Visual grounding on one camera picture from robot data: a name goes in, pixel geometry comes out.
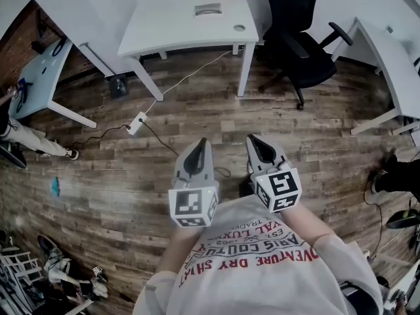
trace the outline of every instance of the chair base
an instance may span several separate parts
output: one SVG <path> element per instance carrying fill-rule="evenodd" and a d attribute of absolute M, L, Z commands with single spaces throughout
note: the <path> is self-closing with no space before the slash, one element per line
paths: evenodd
<path fill-rule="evenodd" d="M 258 88 L 258 91 L 260 93 L 264 93 L 265 90 L 267 90 L 269 87 L 271 87 L 274 84 L 276 84 L 279 81 L 281 81 L 285 76 L 286 76 L 286 74 L 284 72 L 280 72 L 276 77 L 270 79 L 264 85 L 261 85 Z M 293 87 L 295 88 L 295 91 L 297 93 L 297 96 L 299 97 L 299 100 L 300 100 L 300 103 L 298 103 L 298 105 L 297 105 L 297 109 L 299 111 L 302 111 L 305 108 L 305 100 L 304 100 L 303 95 L 302 95 L 302 90 L 299 87 L 297 87 L 296 84 L 294 84 L 293 82 L 292 82 L 292 84 L 293 84 Z"/>

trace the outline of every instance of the white sneaker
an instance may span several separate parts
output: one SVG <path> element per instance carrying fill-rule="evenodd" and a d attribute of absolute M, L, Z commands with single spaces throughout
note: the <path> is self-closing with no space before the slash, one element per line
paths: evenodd
<path fill-rule="evenodd" d="M 79 152 L 77 150 L 69 150 L 66 148 L 66 157 L 71 160 L 77 160 L 79 158 Z"/>

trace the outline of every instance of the black office chair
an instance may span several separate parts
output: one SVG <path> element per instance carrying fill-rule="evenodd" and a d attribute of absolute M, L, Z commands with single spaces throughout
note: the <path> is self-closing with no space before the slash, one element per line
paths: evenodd
<path fill-rule="evenodd" d="M 271 68 L 282 72 L 259 87 L 264 92 L 285 76 L 292 82 L 301 101 L 298 110 L 303 110 L 305 100 L 302 88 L 313 87 L 330 78 L 337 72 L 334 62 L 323 50 L 339 36 L 348 45 L 352 39 L 335 23 L 329 25 L 334 32 L 318 44 L 304 30 L 309 29 L 314 15 L 316 0 L 269 0 L 272 12 L 271 28 L 265 33 L 264 47 L 259 59 L 268 61 Z"/>

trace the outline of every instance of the white desk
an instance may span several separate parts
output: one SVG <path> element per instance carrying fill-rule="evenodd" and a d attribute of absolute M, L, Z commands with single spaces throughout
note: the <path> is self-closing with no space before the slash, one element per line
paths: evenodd
<path fill-rule="evenodd" d="M 33 85 L 28 87 L 28 97 L 20 111 L 17 112 L 16 109 L 22 93 L 19 94 L 17 99 L 11 102 L 9 114 L 15 119 L 21 119 L 44 108 L 49 108 L 74 121 L 95 128 L 96 123 L 94 121 L 82 117 L 53 101 L 58 78 L 73 45 L 72 42 L 68 41 L 61 51 L 53 57 L 52 53 L 57 43 L 58 41 L 53 43 L 45 49 L 42 55 L 36 56 L 31 62 L 25 65 L 20 73 L 19 79 L 24 78 L 26 82 L 33 83 Z"/>
<path fill-rule="evenodd" d="M 379 67 L 387 81 L 395 108 L 379 117 L 363 123 L 350 132 L 353 135 L 376 127 L 396 116 L 406 116 L 420 119 L 420 77 L 414 68 L 402 44 L 385 30 L 380 30 L 369 22 L 356 18 L 348 32 L 354 37 L 356 30 L 360 30 L 371 47 Z M 344 41 L 335 49 L 331 59 L 336 61 L 344 50 Z M 409 126 L 394 130 L 399 134 L 410 129 Z"/>
<path fill-rule="evenodd" d="M 195 16 L 194 7 L 221 3 L 222 14 Z M 243 31 L 234 26 L 242 25 Z M 139 3 L 125 30 L 118 55 L 126 57 L 131 68 L 155 96 L 163 95 L 138 61 L 138 55 L 166 50 L 234 44 L 245 45 L 238 96 L 243 96 L 255 43 L 259 40 L 246 0 L 157 0 Z"/>

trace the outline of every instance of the blue object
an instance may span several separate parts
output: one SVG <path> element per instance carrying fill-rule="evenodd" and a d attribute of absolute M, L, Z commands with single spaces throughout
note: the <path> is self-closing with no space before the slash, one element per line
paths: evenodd
<path fill-rule="evenodd" d="M 59 197 L 59 196 L 60 196 L 60 185 L 59 185 L 59 183 L 58 183 L 58 178 L 57 178 L 57 177 L 55 177 L 55 178 L 52 180 L 52 183 L 51 183 L 51 192 L 52 192 L 55 196 L 57 196 L 57 197 Z"/>

